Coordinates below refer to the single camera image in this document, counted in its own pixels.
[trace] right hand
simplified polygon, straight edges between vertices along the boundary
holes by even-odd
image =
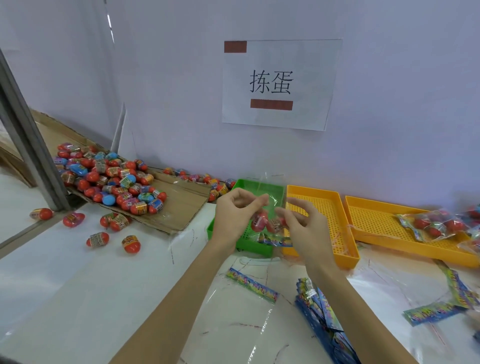
[[[287,222],[293,247],[303,258],[309,276],[316,268],[336,268],[327,218],[310,201],[287,197],[287,202],[308,213],[304,216],[296,211],[276,208],[276,213]]]

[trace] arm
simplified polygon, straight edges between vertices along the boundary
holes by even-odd
[[[177,364],[215,274],[249,219],[267,203],[268,195],[255,198],[241,188],[218,199],[212,239],[110,364]]]
[[[284,209],[277,213],[285,216],[309,277],[327,297],[362,364],[417,364],[336,266],[326,217],[311,202],[287,200],[309,216]]]

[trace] left hand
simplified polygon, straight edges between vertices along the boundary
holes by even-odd
[[[252,216],[266,205],[268,194],[256,197],[241,188],[235,188],[217,200],[215,225],[210,241],[220,249],[225,259],[235,251],[235,243]]]

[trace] white paper sign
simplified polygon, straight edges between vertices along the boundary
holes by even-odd
[[[222,122],[324,131],[342,40],[227,41]]]

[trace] hand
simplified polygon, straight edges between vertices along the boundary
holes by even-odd
[[[252,216],[266,205],[268,194],[256,197],[241,188],[235,188],[217,200],[211,241],[220,248],[225,259],[235,251],[235,243]]]
[[[303,208],[308,216],[277,207],[275,212],[287,222],[295,250],[303,258],[311,277],[313,269],[336,268],[327,218],[310,201],[287,197],[289,204]]]

